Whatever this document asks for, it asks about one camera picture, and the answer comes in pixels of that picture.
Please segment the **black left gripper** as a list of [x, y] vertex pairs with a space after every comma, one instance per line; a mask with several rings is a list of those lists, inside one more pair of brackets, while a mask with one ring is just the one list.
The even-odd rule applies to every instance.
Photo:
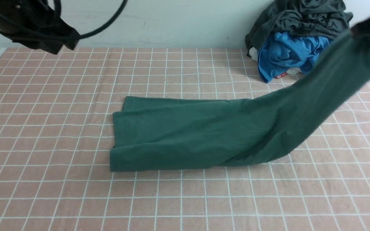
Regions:
[[62, 4], [47, 0], [0, 0], [0, 34], [33, 50], [58, 54], [66, 47], [74, 50], [79, 39], [76, 29], [61, 19]]

